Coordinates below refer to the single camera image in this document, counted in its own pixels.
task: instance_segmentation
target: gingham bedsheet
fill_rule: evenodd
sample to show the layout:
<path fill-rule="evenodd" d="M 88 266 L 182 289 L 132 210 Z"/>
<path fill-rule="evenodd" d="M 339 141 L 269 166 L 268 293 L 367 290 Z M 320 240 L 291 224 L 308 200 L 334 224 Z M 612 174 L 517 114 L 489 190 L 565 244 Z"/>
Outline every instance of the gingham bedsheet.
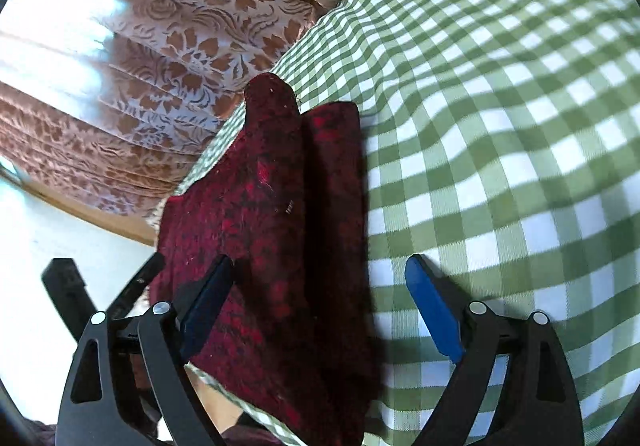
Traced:
<path fill-rule="evenodd" d="M 302 112 L 347 100 L 362 116 L 385 347 L 367 445 L 411 444 L 452 372 L 403 284 L 412 253 L 499 313 L 550 316 L 588 444 L 622 412 L 640 381 L 639 30 L 634 0 L 344 0 L 274 69 Z M 178 193 L 243 123 L 241 106 Z M 470 440 L 505 369 L 499 358 Z"/>

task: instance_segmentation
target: floral curtain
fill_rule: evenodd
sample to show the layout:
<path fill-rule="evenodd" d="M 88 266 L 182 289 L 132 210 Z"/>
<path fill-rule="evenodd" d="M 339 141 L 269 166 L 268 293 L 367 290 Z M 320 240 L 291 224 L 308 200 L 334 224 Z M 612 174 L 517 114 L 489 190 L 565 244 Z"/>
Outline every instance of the floral curtain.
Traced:
<path fill-rule="evenodd" d="M 9 0 L 0 154 L 117 214 L 169 195 L 242 99 L 339 0 Z"/>

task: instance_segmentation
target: white floor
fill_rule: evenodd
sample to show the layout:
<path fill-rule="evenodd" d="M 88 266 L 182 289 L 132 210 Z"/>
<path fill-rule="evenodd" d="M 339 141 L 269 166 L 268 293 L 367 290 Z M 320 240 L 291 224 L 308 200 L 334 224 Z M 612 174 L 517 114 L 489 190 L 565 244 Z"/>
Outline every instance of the white floor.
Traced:
<path fill-rule="evenodd" d="M 40 281 L 49 261 L 73 258 L 105 309 L 152 252 L 0 179 L 0 378 L 24 416 L 58 420 L 76 349 Z"/>

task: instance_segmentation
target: black device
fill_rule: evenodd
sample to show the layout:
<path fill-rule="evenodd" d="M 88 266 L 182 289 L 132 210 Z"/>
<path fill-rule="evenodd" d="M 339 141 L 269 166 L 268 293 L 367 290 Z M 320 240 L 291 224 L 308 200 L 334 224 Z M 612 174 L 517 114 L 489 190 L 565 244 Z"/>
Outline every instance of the black device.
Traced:
<path fill-rule="evenodd" d="M 0 0 L 0 10 L 6 1 Z M 174 302 L 160 302 L 139 317 L 123 317 L 135 293 L 161 268 L 159 264 L 152 263 L 134 277 L 109 311 L 91 315 L 92 303 L 85 298 L 75 264 L 57 263 L 46 271 L 47 290 L 79 340 L 61 404 L 56 446 L 158 446 L 162 443 L 149 430 L 159 413 L 177 446 L 224 445 L 182 366 L 202 347 L 228 295 L 233 284 L 231 261 L 219 257 L 203 279 L 186 286 Z M 499 317 L 481 302 L 470 301 L 439 276 L 433 264 L 412 257 L 408 265 L 414 268 L 407 279 L 412 295 L 422 286 L 430 301 L 414 296 L 425 322 L 433 328 L 432 335 L 438 336 L 434 336 L 438 348 L 458 364 L 415 446 L 465 443 L 495 355 L 502 352 L 511 355 L 508 377 L 482 446 L 583 444 L 573 380 L 552 326 L 536 316 L 542 313 L 525 321 Z M 74 301 L 76 312 L 70 309 Z M 431 309 L 446 316 L 445 325 L 434 327 Z M 137 390 L 132 354 L 142 355 L 152 394 Z M 600 446 L 639 442 L 637 391 Z M 40 446 L 1 381 L 0 444 Z"/>

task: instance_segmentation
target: maroon garment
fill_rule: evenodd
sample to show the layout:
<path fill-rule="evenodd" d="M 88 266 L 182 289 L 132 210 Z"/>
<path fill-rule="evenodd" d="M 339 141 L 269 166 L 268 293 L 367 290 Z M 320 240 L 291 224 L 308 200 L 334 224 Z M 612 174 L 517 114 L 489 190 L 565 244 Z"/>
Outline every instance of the maroon garment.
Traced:
<path fill-rule="evenodd" d="M 300 115 L 273 74 L 244 95 L 235 142 L 166 205 L 166 267 L 150 301 L 172 299 L 218 254 L 231 257 L 238 283 L 191 361 L 310 446 L 360 446 L 380 376 L 365 321 L 358 110 L 339 102 Z"/>

